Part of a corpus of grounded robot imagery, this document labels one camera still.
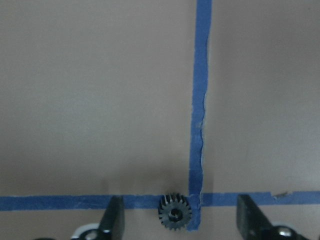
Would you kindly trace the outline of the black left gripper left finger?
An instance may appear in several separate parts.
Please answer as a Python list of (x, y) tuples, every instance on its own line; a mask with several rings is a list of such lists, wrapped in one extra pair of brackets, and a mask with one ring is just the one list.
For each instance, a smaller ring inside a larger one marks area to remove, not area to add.
[(121, 240), (125, 232), (125, 205), (122, 196), (113, 196), (98, 226), (99, 240)]

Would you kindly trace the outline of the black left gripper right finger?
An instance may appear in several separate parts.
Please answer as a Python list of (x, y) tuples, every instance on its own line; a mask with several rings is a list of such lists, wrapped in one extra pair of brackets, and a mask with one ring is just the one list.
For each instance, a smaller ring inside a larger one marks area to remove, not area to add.
[(237, 196), (236, 226), (243, 240), (273, 239), (273, 225), (248, 194)]

